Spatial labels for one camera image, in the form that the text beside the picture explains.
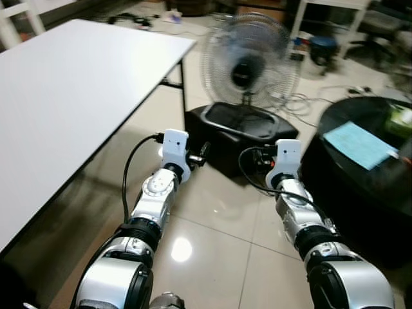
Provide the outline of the dark office chair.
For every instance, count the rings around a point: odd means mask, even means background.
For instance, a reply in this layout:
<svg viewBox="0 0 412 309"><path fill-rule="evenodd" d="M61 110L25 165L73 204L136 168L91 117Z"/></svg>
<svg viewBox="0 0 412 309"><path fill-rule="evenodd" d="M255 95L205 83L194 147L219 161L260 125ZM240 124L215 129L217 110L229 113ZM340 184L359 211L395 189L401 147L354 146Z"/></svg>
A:
<svg viewBox="0 0 412 309"><path fill-rule="evenodd" d="M401 26L402 21L398 18L377 10L368 10L359 25L359 31L367 35L365 40L350 42L350 49L344 54L343 59L350 58L350 54L354 50L362 48L371 50L376 65L382 64L382 56L384 54L392 56L392 53L376 39L381 38L391 41L395 37L395 33L401 29Z"/></svg>

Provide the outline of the black plastic case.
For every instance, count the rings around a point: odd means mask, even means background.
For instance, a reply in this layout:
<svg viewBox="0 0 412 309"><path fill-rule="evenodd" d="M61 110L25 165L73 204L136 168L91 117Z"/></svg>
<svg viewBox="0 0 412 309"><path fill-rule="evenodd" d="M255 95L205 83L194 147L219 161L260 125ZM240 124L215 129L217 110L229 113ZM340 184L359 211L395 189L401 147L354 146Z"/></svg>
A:
<svg viewBox="0 0 412 309"><path fill-rule="evenodd" d="M207 162L229 178L242 176L238 165L241 151L299 135L296 127L273 112L224 102L186 111L183 126L189 134L188 146L200 150L209 142Z"/></svg>

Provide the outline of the black table leg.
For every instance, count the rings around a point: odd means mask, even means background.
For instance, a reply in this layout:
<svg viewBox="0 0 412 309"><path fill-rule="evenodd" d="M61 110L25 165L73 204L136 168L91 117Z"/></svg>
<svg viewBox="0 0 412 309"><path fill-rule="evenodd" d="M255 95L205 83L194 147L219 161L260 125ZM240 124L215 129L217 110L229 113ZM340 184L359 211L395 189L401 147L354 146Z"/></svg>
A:
<svg viewBox="0 0 412 309"><path fill-rule="evenodd" d="M186 97L186 85L185 85L185 59L181 58L179 62L177 62L177 70L178 70L178 80L170 79L170 77L164 77L161 80L161 86L168 86L169 88L174 88L180 91L180 106L182 107L182 127L185 127L185 116L187 112L187 97Z"/></svg>

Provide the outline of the green carton box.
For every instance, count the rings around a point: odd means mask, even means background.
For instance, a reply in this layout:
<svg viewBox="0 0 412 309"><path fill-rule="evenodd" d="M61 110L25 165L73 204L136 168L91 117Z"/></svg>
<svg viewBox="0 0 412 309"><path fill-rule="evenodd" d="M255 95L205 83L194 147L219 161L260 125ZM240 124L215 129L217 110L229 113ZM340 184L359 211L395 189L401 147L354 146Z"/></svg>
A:
<svg viewBox="0 0 412 309"><path fill-rule="evenodd" d="M401 105L389 105L389 116L384 127L392 135L409 138L412 135L412 109Z"/></svg>

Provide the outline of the blue round stool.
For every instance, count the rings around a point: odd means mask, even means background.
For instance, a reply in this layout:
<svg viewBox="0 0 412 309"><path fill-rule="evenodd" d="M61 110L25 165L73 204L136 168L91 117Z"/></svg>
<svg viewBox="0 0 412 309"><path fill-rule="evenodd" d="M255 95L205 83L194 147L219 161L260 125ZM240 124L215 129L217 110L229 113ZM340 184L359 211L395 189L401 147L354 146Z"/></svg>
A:
<svg viewBox="0 0 412 309"><path fill-rule="evenodd" d="M315 65L327 66L338 49L338 42L333 37L316 35L309 39L309 56Z"/></svg>

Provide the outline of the round black low table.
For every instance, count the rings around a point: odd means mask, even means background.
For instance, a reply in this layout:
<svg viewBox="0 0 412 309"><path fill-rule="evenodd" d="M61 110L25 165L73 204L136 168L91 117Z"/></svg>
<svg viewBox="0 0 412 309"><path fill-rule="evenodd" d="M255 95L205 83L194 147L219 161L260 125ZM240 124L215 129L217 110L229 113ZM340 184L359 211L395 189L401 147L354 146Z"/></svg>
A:
<svg viewBox="0 0 412 309"><path fill-rule="evenodd" d="M386 127L395 107L410 106L374 95L336 101L321 112L301 160L300 178L319 209L350 248L383 268L412 262L411 138ZM399 155L371 169L354 162L324 137L350 122L397 148Z"/></svg>

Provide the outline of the light blue paper sheet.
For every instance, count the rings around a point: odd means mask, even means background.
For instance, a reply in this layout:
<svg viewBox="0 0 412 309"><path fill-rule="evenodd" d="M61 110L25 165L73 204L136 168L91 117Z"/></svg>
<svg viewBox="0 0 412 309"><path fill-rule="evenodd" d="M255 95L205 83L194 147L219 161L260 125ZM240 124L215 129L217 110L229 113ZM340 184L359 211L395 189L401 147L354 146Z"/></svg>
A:
<svg viewBox="0 0 412 309"><path fill-rule="evenodd" d="M351 121L324 133L323 136L342 155L367 171L373 170L389 157L399 157L397 148Z"/></svg>

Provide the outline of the white desk frame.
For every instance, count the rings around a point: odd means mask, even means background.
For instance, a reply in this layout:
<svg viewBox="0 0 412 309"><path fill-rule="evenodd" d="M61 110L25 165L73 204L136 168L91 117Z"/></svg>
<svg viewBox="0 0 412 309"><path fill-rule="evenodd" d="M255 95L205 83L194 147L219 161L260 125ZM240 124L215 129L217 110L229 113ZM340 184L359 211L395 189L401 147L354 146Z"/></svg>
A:
<svg viewBox="0 0 412 309"><path fill-rule="evenodd" d="M297 13L295 15L294 23L292 24L292 30L290 34L291 39L296 39L300 32L300 25L303 22L303 15L307 4L321 4L324 6L332 6L333 8L346 8L356 11L350 27L348 27L348 33L344 36L341 43L341 49L337 58L342 60L346 55L348 48L354 35L356 35L359 25L361 24L363 17L365 17L371 0L299 0Z"/></svg>

